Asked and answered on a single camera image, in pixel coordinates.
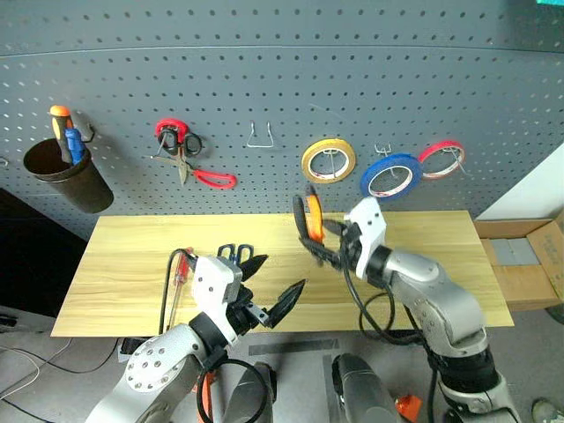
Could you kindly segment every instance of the metal hook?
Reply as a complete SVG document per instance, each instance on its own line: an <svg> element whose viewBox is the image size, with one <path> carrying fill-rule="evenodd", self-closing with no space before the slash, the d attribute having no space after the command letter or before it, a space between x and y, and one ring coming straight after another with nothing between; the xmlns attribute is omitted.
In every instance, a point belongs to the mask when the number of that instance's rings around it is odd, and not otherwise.
<svg viewBox="0 0 564 423"><path fill-rule="evenodd" d="M386 150L386 147L382 148L381 150L378 150L378 144L374 144L374 149L376 150L376 152L378 154L383 154L384 157L388 157L388 153L391 152L391 145L390 145L390 143L388 143L388 150ZM394 177L394 179L397 179L397 176L394 173L393 167L390 168L390 172L391 172L391 175Z"/></svg>
<svg viewBox="0 0 564 423"><path fill-rule="evenodd" d="M337 154L338 150L334 149L334 148L330 148L329 150L323 150L323 154L329 154L330 158L331 158L331 169L333 170L333 178L337 178L336 172L335 172L335 162L333 161L333 155Z"/></svg>
<svg viewBox="0 0 564 423"><path fill-rule="evenodd" d="M452 155L455 157L455 162L458 163L458 166L460 167L460 170L462 170L462 173L463 173L463 174L465 174L465 175L468 176L469 178L473 178L473 177L474 177L474 176L472 176L472 174L466 172L466 169L464 169L464 166L462 166L462 161L460 160L460 156L456 156L456 153L455 153L455 150L457 150L457 149L447 147L447 148L443 148L442 150L443 150L444 152L451 152L451 153L452 153Z"/></svg>
<svg viewBox="0 0 564 423"><path fill-rule="evenodd" d="M92 135L90 136L90 139L82 140L82 142L85 144L91 143L94 140L94 137L96 137L96 129L92 126L91 123L88 123L88 129L92 132Z"/></svg>
<svg viewBox="0 0 564 423"><path fill-rule="evenodd" d="M272 148L274 146L274 137L272 136L272 129L271 129L270 121L268 121L266 123L266 131L268 132L268 138L271 139L271 145L251 144L250 140L251 140L252 137L255 136L256 132L255 132L255 121L250 121L250 134L249 134L249 138L247 139L247 147L249 147L249 148Z"/></svg>

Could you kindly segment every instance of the blue screwdriver handle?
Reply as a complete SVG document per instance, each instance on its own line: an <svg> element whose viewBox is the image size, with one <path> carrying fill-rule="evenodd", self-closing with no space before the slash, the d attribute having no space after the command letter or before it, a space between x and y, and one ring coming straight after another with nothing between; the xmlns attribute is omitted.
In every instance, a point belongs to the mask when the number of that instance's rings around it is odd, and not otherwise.
<svg viewBox="0 0 564 423"><path fill-rule="evenodd" d="M85 145L82 142L82 136L80 135L80 131L76 128L64 130L64 135L67 138L70 155L72 156L72 164L76 165L82 159L85 151Z"/></svg>

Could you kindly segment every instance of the pegboard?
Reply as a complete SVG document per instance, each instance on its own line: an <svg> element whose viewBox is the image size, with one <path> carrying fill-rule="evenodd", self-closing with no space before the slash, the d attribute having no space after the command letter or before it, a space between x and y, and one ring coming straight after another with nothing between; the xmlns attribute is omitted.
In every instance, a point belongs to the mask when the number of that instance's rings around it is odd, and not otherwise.
<svg viewBox="0 0 564 423"><path fill-rule="evenodd" d="M2 16L2 186L87 237L96 217L73 209L23 167L52 137L64 104L98 131L89 145L115 193L103 214L290 212L306 184L301 155L342 137L357 166L318 186L327 211L360 199L375 144L417 156L445 137L466 168L422 182L384 210L468 209L473 216L521 180L564 135L564 12L531 2L210 1L6 2ZM191 163L237 174L210 189L155 153L154 124L173 116L204 138ZM267 144L245 146L250 122Z"/></svg>

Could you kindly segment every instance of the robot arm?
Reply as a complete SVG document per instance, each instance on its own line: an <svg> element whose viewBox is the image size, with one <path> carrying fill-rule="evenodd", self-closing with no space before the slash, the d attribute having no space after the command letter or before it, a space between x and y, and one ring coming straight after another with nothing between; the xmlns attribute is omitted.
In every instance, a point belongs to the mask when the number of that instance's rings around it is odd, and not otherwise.
<svg viewBox="0 0 564 423"><path fill-rule="evenodd" d="M266 310L251 300L241 282L258 271L267 256L239 266L223 257L194 257L192 294L202 312L188 324L144 342L131 356L114 389L93 409L87 423L168 422L204 368L226 357L224 348L259 323L273 328L293 308L305 280L288 289Z"/></svg>
<svg viewBox="0 0 564 423"><path fill-rule="evenodd" d="M390 290L412 312L457 421L495 417L519 422L505 378L495 370L485 319L474 296L454 284L436 261L384 247L386 223L373 197L347 213L344 225L335 221L324 225L341 236L339 254L304 239L300 230L303 245L338 270L348 264L358 278Z"/></svg>

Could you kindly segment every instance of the wooden board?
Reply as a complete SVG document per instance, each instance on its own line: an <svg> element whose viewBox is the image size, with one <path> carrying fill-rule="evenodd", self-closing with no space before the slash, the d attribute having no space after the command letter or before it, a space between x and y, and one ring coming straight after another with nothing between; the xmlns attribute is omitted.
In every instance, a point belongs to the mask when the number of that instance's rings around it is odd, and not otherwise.
<svg viewBox="0 0 564 423"><path fill-rule="evenodd" d="M513 325L466 211L387 212L384 217L389 247L433 257L455 282L476 295L488 325ZM199 255L215 255L219 245L229 242L253 244L256 254L270 256L247 282L260 306L271 306L287 286L308 279L298 305L276 330L357 329L359 312L342 274L330 266L316 265L299 243L290 214L105 216L94 229L52 335L155 335L169 253L191 246ZM338 239L329 235L325 243L335 249ZM364 298L375 293L365 282L356 280L356 285ZM386 301L374 304L372 310L385 322ZM196 313L186 286L176 322L188 322ZM401 307L398 314L396 327L410 327Z"/></svg>

